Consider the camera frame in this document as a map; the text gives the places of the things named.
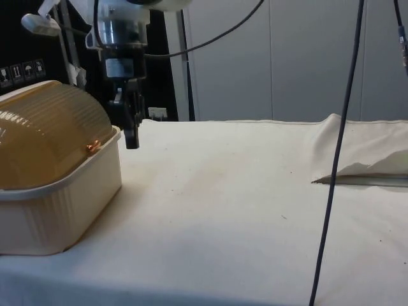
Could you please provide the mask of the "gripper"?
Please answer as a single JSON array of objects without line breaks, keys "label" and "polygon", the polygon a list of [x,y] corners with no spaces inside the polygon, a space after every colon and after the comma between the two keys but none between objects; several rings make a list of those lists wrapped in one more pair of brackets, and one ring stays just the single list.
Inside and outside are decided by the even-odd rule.
[{"label": "gripper", "polygon": [[138,129],[145,118],[145,99],[142,94],[142,80],[146,78],[145,51],[143,48],[120,46],[102,50],[102,64],[105,76],[112,80],[129,80],[117,88],[109,100],[108,109],[113,125],[123,128],[126,148],[140,147]]}]

